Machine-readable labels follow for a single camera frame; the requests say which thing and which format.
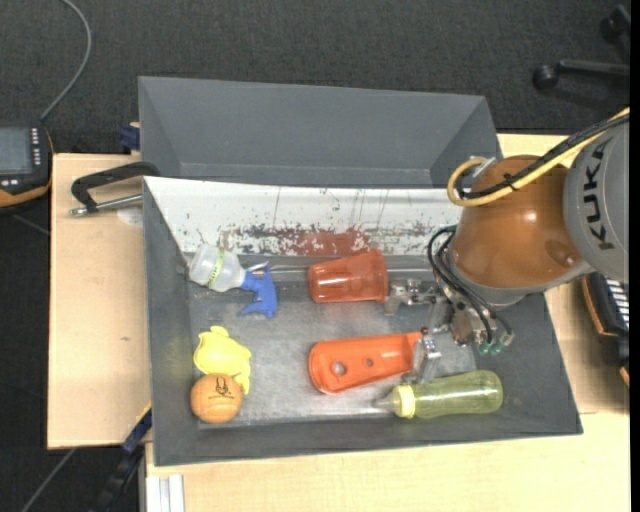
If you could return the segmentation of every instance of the black clamp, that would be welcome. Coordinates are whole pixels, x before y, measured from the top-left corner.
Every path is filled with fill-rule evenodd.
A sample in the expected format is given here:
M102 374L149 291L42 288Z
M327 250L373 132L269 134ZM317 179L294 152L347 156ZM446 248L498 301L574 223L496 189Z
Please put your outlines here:
M92 188L110 185L136 176L160 176L160 171L149 162L134 162L78 178L71 185L71 193L84 207L74 208L70 213L76 216L86 215L87 213L96 213L101 209L113 208L140 200L141 195L136 195L98 204L89 194L89 190Z

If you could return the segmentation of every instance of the orange ball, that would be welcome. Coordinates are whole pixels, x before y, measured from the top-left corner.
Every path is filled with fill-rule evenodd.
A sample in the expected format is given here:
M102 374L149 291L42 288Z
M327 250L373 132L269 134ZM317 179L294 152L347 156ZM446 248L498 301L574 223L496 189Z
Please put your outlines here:
M225 423L242 406L242 390L229 375L210 373L191 388L191 410L207 423Z

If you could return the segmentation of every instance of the green plastic bottle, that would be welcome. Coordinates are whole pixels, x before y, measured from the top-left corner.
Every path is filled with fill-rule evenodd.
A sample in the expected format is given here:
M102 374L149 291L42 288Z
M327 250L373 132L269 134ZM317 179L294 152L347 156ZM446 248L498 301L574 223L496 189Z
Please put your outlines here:
M485 414L502 405L500 377L488 370L434 379L424 384L402 384L374 407L401 418L435 418L447 414Z

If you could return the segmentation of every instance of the yellow rubber duck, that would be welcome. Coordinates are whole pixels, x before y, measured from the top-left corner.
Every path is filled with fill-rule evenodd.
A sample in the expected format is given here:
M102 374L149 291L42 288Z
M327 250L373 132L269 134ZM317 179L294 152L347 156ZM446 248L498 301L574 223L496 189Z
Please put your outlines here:
M223 373L233 377L242 392L249 393L251 352L229 336L224 327L214 325L210 332L199 335L200 344L193 354L193 362L201 372Z

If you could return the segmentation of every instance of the metal clamp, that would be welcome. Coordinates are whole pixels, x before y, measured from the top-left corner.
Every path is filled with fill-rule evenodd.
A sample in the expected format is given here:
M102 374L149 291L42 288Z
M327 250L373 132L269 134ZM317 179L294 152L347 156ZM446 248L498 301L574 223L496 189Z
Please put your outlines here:
M413 370L405 375L406 383L431 382L436 376L438 363L442 357L427 328L422 332L422 338L417 340L413 347Z
M84 206L69 210L69 214L82 216L89 213L97 213L100 210L118 208L120 206L140 201L142 199L142 194L114 199L112 201L105 201L104 203L98 204L89 194L89 189L117 183L118 181L127 180L136 176L160 176L160 171L155 165L149 162L134 162L78 178L71 185L71 193Z
M398 279L391 282L390 289L391 291L385 297L383 304L385 315L395 315L400 304L407 306L431 304L436 296L432 287L424 289L420 279Z

